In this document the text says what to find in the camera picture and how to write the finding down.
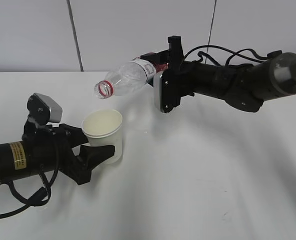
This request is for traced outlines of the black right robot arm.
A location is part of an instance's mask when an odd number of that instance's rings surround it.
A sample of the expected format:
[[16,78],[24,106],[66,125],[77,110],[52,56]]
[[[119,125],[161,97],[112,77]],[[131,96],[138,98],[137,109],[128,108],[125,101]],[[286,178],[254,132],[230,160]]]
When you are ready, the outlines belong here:
[[273,51],[260,56],[248,49],[232,51],[213,45],[212,48],[230,53],[220,64],[197,46],[183,53],[181,37],[168,37],[169,48],[158,53],[146,53],[140,58],[167,68],[148,83],[154,88],[155,105],[162,113],[169,113],[185,96],[196,94],[223,100],[231,107],[256,113],[265,101],[296,95],[296,53]]

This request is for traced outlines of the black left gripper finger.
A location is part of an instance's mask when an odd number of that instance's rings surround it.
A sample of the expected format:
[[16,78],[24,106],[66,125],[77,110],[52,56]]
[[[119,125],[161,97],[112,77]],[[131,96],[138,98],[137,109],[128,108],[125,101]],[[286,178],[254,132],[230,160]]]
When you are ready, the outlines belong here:
[[82,160],[82,170],[91,172],[98,165],[111,158],[115,153],[114,145],[80,147],[79,157]]
[[88,142],[81,128],[65,123],[59,124],[59,150],[72,150]]

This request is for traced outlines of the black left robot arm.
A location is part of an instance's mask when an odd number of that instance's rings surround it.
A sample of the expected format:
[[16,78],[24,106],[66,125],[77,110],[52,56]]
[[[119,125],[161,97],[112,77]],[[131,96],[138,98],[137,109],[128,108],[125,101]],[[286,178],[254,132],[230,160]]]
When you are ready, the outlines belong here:
[[0,185],[58,169],[78,185],[115,153],[115,146],[88,146],[81,128],[67,124],[36,128],[27,122],[21,141],[0,144]]

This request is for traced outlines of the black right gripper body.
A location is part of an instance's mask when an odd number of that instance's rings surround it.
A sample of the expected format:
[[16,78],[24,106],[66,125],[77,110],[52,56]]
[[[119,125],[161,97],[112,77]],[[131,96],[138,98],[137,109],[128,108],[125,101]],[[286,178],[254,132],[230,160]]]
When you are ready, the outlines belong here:
[[176,72],[195,94],[222,98],[228,90],[228,68],[185,61]]

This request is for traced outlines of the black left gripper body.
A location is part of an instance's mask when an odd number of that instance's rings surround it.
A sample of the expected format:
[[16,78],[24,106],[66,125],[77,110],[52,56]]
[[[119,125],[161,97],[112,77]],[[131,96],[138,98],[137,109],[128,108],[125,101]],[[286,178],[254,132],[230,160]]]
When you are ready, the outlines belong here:
[[83,185],[91,180],[91,172],[82,170],[82,160],[72,150],[59,150],[59,126],[38,125],[28,119],[24,125],[22,143],[26,155],[28,176],[58,169],[60,172]]

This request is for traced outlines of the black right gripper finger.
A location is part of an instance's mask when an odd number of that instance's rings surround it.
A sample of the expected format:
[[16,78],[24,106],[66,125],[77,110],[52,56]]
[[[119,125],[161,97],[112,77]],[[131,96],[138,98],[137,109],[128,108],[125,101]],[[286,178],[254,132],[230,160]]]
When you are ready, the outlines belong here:
[[149,52],[141,55],[139,58],[152,63],[156,70],[166,70],[168,68],[169,50]]
[[184,58],[181,36],[169,36],[169,58],[168,58],[168,68],[175,72],[180,70],[181,62]]

